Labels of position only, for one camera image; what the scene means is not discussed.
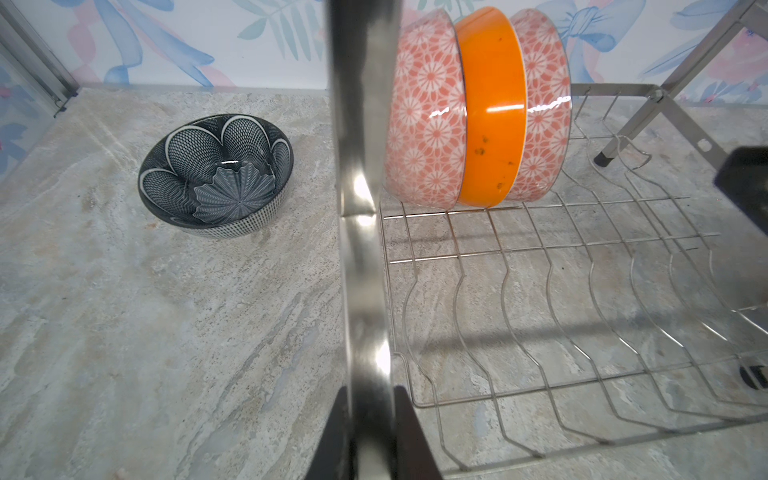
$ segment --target black and white patterned bowl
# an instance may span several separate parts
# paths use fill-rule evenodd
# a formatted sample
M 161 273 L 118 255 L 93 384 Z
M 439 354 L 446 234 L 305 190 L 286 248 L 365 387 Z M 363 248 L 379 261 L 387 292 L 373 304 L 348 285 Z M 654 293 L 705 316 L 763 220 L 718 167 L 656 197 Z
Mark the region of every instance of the black and white patterned bowl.
M 293 170 L 293 149 L 270 122 L 201 118 L 169 133 L 139 170 L 139 195 L 162 221 L 202 237 L 234 238 L 272 220 Z

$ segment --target red patterned bowl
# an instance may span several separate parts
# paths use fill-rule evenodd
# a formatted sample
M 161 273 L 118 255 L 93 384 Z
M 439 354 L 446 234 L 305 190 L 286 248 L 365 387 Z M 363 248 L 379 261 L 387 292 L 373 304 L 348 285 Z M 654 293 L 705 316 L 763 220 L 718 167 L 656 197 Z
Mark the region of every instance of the red patterned bowl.
M 539 10 L 509 21 L 518 34 L 528 85 L 528 130 L 520 171 L 507 200 L 542 198 L 560 174 L 571 132 L 571 76 L 558 30 Z
M 467 108 L 451 18 L 435 10 L 399 39 L 384 188 L 403 202 L 452 208 L 462 189 Z

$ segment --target floral wallpaper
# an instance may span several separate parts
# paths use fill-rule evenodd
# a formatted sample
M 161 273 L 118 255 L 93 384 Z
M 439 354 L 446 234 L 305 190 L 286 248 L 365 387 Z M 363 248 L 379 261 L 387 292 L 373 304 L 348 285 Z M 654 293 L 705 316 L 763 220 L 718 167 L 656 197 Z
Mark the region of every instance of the floral wallpaper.
M 24 160 L 53 122 L 34 91 L 0 56 L 0 183 Z
M 575 81 L 661 83 L 736 0 L 404 0 L 403 23 L 492 5 L 556 24 Z M 84 85 L 327 86 L 322 0 L 13 0 Z M 768 104 L 768 45 L 743 31 L 680 96 Z

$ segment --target dish rack leg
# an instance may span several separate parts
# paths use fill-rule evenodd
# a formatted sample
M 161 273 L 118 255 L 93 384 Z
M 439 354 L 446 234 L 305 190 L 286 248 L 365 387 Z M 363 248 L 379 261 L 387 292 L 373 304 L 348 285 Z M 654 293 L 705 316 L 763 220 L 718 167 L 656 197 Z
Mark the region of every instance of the dish rack leg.
M 699 45 L 667 77 L 661 87 L 675 98 L 699 74 L 709 62 L 733 40 L 742 28 L 749 28 L 768 40 L 768 18 L 766 0 L 738 0 L 736 4 L 715 24 Z M 607 167 L 619 151 L 627 146 L 656 115 L 661 112 L 658 101 L 650 98 L 643 107 L 619 130 L 618 137 L 611 140 L 595 158 L 600 167 Z
M 660 112 L 658 99 L 649 98 L 646 100 L 640 110 L 632 115 L 632 118 L 619 130 L 618 140 L 615 137 L 612 138 L 608 145 L 603 148 L 603 151 L 594 158 L 594 163 L 599 167 L 607 167 L 618 153 L 629 144 L 629 141 L 634 140 Z

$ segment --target rubber foot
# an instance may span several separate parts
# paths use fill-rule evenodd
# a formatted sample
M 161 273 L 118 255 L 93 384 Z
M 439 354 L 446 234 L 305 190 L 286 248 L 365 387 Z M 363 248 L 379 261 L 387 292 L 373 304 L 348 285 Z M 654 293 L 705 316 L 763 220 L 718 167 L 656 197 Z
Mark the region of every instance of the rubber foot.
M 607 167 L 608 164 L 613 160 L 613 158 L 608 158 L 605 156 L 603 152 L 600 152 L 595 158 L 594 158 L 594 164 L 598 167 Z
M 754 375 L 757 379 L 760 387 L 755 385 L 754 380 L 752 380 L 752 377 L 750 377 L 750 374 L 746 372 L 744 367 L 739 367 L 739 374 L 741 375 L 741 379 L 744 381 L 744 383 L 746 383 L 747 386 L 749 386 L 751 389 L 768 389 L 768 379 L 766 379 L 765 375 L 763 375 L 763 368 L 765 368 L 763 365 L 750 366 L 750 371 L 752 372 L 752 375 Z

